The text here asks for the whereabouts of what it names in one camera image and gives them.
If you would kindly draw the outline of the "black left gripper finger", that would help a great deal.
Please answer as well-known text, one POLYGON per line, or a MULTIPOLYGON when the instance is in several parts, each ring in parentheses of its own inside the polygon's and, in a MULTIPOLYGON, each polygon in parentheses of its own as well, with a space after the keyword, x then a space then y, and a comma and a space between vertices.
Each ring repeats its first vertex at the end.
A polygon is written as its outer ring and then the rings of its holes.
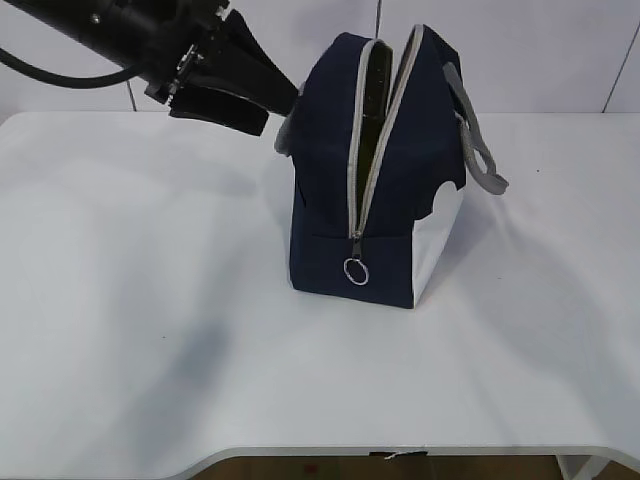
POLYGON ((262 49, 239 11, 230 10, 202 47, 201 87, 246 99, 270 113, 289 115, 298 89, 262 49))
POLYGON ((264 131, 269 113, 229 93, 199 87, 179 90, 169 102, 173 118, 205 121, 252 136, 264 131))

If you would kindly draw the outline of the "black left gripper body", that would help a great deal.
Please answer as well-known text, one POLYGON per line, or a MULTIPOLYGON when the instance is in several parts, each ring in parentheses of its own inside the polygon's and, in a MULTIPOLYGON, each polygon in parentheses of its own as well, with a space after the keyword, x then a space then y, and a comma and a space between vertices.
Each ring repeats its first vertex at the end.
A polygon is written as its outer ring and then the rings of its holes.
POLYGON ((220 35, 229 4, 175 4, 144 46, 144 93, 160 104, 187 83, 220 35))

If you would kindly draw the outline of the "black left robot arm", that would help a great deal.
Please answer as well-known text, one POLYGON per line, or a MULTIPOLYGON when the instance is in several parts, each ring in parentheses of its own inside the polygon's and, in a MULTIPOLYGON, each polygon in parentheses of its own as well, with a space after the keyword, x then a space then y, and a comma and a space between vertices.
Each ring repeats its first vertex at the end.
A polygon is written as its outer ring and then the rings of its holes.
POLYGON ((287 116, 296 86, 272 62, 227 1, 16 1, 14 7, 118 64, 98 77, 69 77, 7 51, 1 62, 33 80, 90 90, 139 77, 174 118, 262 134, 269 115, 287 116))

